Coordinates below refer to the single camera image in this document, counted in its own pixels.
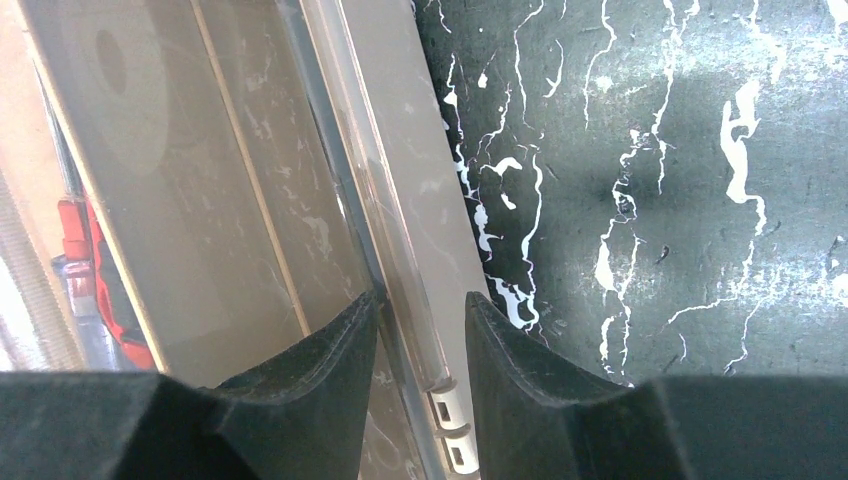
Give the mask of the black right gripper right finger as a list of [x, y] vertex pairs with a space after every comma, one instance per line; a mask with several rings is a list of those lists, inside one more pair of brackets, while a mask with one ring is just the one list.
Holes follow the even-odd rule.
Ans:
[[661, 376], [628, 388], [465, 299], [484, 479], [843, 479], [847, 381]]

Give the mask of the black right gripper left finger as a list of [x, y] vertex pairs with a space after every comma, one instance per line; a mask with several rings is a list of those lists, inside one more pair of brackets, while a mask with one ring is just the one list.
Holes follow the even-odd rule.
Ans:
[[214, 389], [153, 372], [7, 372], [5, 479], [354, 479], [379, 299]]

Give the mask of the translucent brown tool box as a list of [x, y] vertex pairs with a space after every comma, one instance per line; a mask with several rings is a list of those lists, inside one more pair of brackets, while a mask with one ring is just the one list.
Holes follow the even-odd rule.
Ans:
[[91, 369], [51, 260], [90, 202], [154, 370], [216, 387], [381, 301], [362, 479], [479, 475], [483, 287], [412, 1], [5, 1], [1, 366]]

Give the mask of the red black utility knife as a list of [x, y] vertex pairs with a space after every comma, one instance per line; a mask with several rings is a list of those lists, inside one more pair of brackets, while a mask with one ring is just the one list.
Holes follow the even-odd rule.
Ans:
[[152, 352], [93, 207], [87, 200], [62, 199], [57, 208], [63, 231], [61, 255], [91, 263], [97, 305], [119, 348], [120, 370], [154, 370]]

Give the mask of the blue red screwdriver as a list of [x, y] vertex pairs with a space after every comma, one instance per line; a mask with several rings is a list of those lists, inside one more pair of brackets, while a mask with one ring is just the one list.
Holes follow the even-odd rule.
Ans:
[[65, 255], [51, 260], [70, 307], [84, 359], [94, 370], [118, 371], [122, 367], [119, 348], [100, 315], [95, 277], [89, 261], [71, 261]]

